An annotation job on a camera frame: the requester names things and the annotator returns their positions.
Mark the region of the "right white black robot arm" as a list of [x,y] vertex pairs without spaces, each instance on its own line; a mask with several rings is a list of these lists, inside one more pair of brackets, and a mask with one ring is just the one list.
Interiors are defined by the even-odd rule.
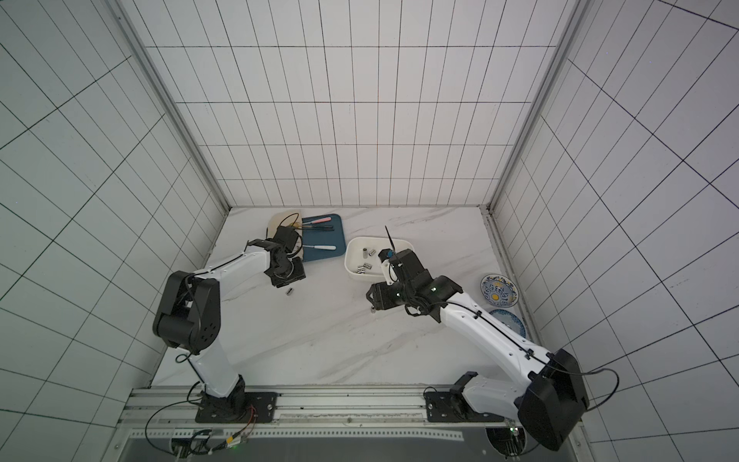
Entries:
[[507,382],[474,375],[461,386],[463,401],[477,414],[515,420],[537,443],[559,450],[588,410],[577,360],[566,352],[549,352],[523,338],[483,310],[462,287],[439,276],[415,288],[409,282],[371,285],[366,298],[375,310],[414,308],[456,331],[491,357]]

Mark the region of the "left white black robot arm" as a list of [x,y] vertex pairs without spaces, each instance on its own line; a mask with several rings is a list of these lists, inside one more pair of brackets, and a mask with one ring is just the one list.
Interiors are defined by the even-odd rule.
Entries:
[[219,340],[221,302],[265,281],[282,288],[304,278],[298,251],[267,240],[250,241],[242,252],[204,269],[172,273],[165,282],[153,333],[167,347],[186,354],[208,398],[235,398],[244,381]]

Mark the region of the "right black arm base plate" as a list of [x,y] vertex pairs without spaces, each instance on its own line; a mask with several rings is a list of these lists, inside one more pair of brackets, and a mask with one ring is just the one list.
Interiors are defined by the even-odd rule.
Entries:
[[426,389],[423,392],[426,419],[435,424],[503,423],[504,417],[491,413],[478,413],[460,394]]

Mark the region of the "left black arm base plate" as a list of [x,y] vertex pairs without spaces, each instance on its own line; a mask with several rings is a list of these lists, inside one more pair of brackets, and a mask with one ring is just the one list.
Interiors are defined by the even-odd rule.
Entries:
[[196,413],[198,424],[269,424],[274,419],[278,395],[273,392],[236,390],[227,398],[205,395]]

